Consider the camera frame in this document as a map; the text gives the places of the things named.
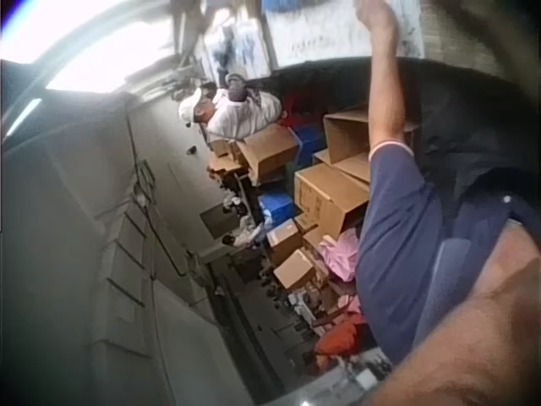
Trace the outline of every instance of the white cap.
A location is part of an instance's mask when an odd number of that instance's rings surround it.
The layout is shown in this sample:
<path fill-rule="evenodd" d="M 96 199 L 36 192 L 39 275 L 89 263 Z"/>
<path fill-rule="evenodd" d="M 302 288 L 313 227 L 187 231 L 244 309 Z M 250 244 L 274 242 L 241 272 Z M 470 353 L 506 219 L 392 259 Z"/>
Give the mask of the white cap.
<path fill-rule="evenodd" d="M 178 106 L 178 116 L 181 120 L 186 123 L 194 122 L 195 106 L 201 101 L 202 96 L 203 92 L 198 87 L 192 96 L 180 102 L 180 105 Z"/>

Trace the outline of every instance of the hand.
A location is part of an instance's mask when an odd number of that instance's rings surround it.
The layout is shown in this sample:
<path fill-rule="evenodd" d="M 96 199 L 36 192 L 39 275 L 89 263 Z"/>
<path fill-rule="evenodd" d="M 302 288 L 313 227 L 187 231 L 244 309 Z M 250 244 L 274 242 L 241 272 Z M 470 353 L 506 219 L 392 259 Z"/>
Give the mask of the hand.
<path fill-rule="evenodd" d="M 372 35 L 385 34 L 393 41 L 398 38 L 395 13 L 384 0 L 353 0 L 355 14 Z"/>

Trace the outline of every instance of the raised arm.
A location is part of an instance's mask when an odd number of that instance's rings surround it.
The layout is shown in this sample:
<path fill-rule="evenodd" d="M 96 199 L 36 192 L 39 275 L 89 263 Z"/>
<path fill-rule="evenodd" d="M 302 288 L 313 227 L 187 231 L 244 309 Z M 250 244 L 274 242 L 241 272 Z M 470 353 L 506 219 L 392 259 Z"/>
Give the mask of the raised arm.
<path fill-rule="evenodd" d="M 404 99 L 398 77 L 396 17 L 383 0 L 355 0 L 358 19 L 370 31 L 372 78 L 369 101 L 370 150 L 388 140 L 404 141 Z"/>

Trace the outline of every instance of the skin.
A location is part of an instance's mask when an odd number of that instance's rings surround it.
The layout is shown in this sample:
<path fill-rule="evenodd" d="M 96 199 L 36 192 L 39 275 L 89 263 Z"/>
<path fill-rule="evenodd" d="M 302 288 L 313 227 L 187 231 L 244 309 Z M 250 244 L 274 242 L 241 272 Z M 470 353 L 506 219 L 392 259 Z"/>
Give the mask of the skin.
<path fill-rule="evenodd" d="M 396 19 L 382 0 L 355 0 L 372 42 L 369 138 L 403 142 Z M 508 222 L 468 299 L 370 399 L 373 406 L 524 404 L 537 385 L 541 268 L 524 228 Z"/>
<path fill-rule="evenodd" d="M 197 123 L 208 123 L 214 116 L 216 108 L 211 99 L 205 98 L 195 107 L 194 117 Z"/>

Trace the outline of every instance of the floor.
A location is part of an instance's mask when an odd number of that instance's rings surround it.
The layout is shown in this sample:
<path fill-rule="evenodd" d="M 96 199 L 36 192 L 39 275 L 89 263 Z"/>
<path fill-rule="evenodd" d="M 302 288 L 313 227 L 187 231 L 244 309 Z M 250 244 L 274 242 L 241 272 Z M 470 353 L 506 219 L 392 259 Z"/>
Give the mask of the floor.
<path fill-rule="evenodd" d="M 295 330 L 298 318 L 285 306 L 276 309 L 267 288 L 258 280 L 246 282 L 227 257 L 212 261 L 210 269 L 222 288 L 210 295 L 210 305 L 224 326 L 226 341 L 233 358 L 237 355 L 254 401 L 269 402 L 312 381 L 312 376 L 303 373 L 303 353 L 314 347 L 315 340 L 305 341 Z"/>

